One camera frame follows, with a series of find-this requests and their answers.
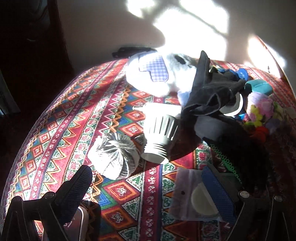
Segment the clear bag with round pad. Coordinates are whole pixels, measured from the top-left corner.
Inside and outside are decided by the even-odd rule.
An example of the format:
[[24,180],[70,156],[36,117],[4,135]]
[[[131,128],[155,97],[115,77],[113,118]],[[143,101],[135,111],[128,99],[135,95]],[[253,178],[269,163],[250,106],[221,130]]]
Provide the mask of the clear bag with round pad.
[[211,169],[178,168],[169,214],[181,221],[224,221],[202,177]]

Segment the black cloth garment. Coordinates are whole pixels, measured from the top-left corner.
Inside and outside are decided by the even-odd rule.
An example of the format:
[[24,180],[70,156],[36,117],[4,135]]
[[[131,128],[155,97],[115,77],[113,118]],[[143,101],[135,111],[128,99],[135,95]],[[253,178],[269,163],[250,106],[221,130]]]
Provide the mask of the black cloth garment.
[[219,111],[244,89],[244,79],[234,80],[233,73],[210,70],[210,59],[201,51],[192,90],[181,117],[206,116]]

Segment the white cylindrical tube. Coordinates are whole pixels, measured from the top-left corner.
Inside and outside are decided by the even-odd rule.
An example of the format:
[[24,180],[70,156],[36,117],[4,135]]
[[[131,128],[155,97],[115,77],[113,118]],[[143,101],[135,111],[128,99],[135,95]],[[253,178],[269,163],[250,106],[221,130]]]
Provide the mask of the white cylindrical tube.
[[238,115],[243,109],[243,96],[239,92],[236,93],[234,99],[232,99],[228,104],[219,109],[219,111],[225,115],[233,117]]

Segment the artificial flower bunch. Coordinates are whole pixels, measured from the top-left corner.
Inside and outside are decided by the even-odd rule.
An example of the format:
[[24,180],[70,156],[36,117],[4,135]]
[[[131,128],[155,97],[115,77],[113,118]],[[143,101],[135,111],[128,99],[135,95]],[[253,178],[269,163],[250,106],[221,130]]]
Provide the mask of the artificial flower bunch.
[[279,103],[260,92],[251,92],[247,97],[243,128],[260,142],[288,126],[287,113]]

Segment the white LED light bulb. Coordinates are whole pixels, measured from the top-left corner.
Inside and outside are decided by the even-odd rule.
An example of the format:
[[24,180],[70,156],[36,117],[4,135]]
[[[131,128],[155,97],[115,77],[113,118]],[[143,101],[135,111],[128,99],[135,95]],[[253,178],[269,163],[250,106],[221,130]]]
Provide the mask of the white LED light bulb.
[[141,111],[145,115],[145,144],[141,157],[155,164],[166,164],[171,158],[180,122],[182,107],[163,103],[146,103]]

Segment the teal glasses case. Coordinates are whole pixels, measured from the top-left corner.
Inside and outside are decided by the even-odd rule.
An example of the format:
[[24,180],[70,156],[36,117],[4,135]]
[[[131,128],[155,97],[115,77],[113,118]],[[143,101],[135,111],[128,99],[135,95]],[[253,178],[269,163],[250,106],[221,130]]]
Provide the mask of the teal glasses case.
[[245,89],[249,92],[258,92],[270,96],[273,93],[272,86],[262,79],[254,79],[246,82]]

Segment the blue plastic toy figure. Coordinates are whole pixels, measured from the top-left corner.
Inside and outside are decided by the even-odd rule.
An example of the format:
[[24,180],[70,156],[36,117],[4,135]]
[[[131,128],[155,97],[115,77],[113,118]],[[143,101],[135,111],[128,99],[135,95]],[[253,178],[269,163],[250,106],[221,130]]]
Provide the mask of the blue plastic toy figure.
[[234,80],[238,81],[240,79],[243,79],[245,81],[249,80],[249,75],[246,69],[244,68],[239,68],[237,71],[232,70],[232,69],[223,69],[223,68],[218,68],[218,71],[222,74],[226,72],[231,72],[234,75]]

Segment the white plush bear gingham patch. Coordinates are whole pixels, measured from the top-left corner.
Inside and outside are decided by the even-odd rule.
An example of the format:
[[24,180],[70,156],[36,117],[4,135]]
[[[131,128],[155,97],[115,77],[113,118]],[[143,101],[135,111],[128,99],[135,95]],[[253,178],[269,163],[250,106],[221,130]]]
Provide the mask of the white plush bear gingham patch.
[[126,81],[155,97],[177,95],[185,106],[192,91],[198,61],[184,54],[141,52],[128,59]]

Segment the black object behind table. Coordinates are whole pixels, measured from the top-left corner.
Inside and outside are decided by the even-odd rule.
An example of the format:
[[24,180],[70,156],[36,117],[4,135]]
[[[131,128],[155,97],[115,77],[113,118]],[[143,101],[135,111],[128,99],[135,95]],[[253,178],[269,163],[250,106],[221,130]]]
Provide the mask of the black object behind table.
[[157,51],[149,47],[121,47],[116,52],[112,53],[112,57],[116,59],[129,58],[137,53]]

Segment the smartphone pink case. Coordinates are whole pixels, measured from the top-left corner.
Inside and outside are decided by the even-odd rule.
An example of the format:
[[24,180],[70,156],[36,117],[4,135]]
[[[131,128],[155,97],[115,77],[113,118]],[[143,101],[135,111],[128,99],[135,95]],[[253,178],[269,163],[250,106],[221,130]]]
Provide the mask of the smartphone pink case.
[[100,205],[83,200],[72,220],[64,224],[64,230],[69,240],[99,240],[100,223]]

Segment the patterned red tablecloth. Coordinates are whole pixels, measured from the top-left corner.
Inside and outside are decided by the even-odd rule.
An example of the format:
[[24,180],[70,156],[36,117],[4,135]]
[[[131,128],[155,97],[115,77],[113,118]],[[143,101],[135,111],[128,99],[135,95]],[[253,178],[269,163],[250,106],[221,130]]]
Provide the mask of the patterned red tablecloth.
[[[154,97],[125,80],[125,60],[92,67],[76,77],[36,121],[20,148],[1,199],[1,220],[13,197],[23,200],[56,191],[81,165],[97,136],[119,132],[142,145],[144,115],[133,110],[147,102],[177,104]],[[125,180],[93,172],[85,199],[102,210],[100,240],[225,240],[230,225],[221,221],[185,222],[169,214],[178,168],[202,169],[223,158],[207,144],[186,144],[186,156],[164,165],[142,160]]]

